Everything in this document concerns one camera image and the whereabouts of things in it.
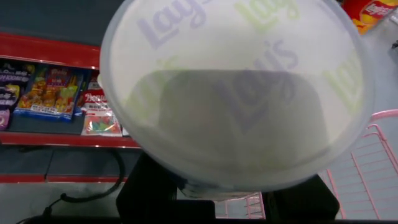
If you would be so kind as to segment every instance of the black cable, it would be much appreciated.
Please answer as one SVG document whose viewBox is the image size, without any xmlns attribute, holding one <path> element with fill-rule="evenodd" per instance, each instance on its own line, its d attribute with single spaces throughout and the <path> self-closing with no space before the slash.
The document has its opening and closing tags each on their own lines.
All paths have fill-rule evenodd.
<svg viewBox="0 0 398 224">
<path fill-rule="evenodd" d="M 116 159 L 116 162 L 119 165 L 119 178 L 117 179 L 117 181 L 114 183 L 114 185 L 111 188 L 109 188 L 107 191 L 105 191 L 103 193 L 92 195 L 89 197 L 82 197 L 82 198 L 69 197 L 66 195 L 66 193 L 63 193 L 63 194 L 61 194 L 59 199 L 57 199 L 56 201 L 51 203 L 47 208 L 44 209 L 43 216 L 51 216 L 52 207 L 60 201 L 69 202 L 69 203 L 85 203 L 85 202 L 90 202 L 90 201 L 97 200 L 100 198 L 104 198 L 104 197 L 110 195 L 111 193 L 113 193 L 115 190 L 117 190 L 118 187 L 120 186 L 120 184 L 123 182 L 124 176 L 126 175 L 126 167 L 124 165 L 122 157 L 116 150 L 111 149 L 111 150 L 108 150 L 108 152 L 110 154 L 112 154 L 112 156 Z"/>
</svg>

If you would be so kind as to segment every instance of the lay's logo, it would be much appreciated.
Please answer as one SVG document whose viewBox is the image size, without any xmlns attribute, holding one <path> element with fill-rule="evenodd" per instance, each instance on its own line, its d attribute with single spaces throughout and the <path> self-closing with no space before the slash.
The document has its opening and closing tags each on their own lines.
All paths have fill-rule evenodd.
<svg viewBox="0 0 398 224">
<path fill-rule="evenodd" d="M 372 1 L 365 6 L 360 13 L 361 22 L 365 24 L 374 24 L 375 20 L 382 19 L 393 9 L 394 6 L 389 6 L 380 1 Z"/>
</svg>

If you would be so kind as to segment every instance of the pink shopping cart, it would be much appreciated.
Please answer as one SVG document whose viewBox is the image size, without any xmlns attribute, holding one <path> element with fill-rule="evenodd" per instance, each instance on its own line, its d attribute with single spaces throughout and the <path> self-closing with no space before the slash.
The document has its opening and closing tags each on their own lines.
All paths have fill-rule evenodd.
<svg viewBox="0 0 398 224">
<path fill-rule="evenodd" d="M 398 116 L 398 110 L 372 115 L 375 120 Z M 319 173 L 339 200 L 336 219 L 398 220 L 398 160 L 376 124 L 368 126 L 356 149 Z M 260 193 L 216 202 L 218 218 L 266 218 Z"/>
</svg>

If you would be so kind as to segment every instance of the red snack package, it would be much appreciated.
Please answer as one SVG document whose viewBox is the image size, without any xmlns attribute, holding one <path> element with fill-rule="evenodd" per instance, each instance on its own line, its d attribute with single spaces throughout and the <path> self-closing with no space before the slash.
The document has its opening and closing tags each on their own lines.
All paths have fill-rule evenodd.
<svg viewBox="0 0 398 224">
<path fill-rule="evenodd" d="M 342 6 L 359 33 L 365 34 L 398 6 L 398 0 L 345 0 Z"/>
<path fill-rule="evenodd" d="M 86 90 L 84 93 L 85 122 L 82 135 L 122 136 L 122 130 L 103 90 Z"/>
</svg>

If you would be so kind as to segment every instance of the colorful snack bag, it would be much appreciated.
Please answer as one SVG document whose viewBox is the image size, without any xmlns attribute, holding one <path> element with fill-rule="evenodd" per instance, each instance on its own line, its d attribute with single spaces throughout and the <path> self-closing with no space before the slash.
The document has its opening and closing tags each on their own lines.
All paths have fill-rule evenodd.
<svg viewBox="0 0 398 224">
<path fill-rule="evenodd" d="M 120 124 L 109 108 L 103 90 L 86 90 L 82 110 L 86 114 L 82 135 L 122 136 Z"/>
<path fill-rule="evenodd" d="M 15 114 L 71 121 L 78 91 L 87 70 L 41 66 L 29 82 Z"/>
<path fill-rule="evenodd" d="M 345 0 L 342 6 L 359 33 L 365 34 L 398 6 L 398 0 Z"/>
</svg>

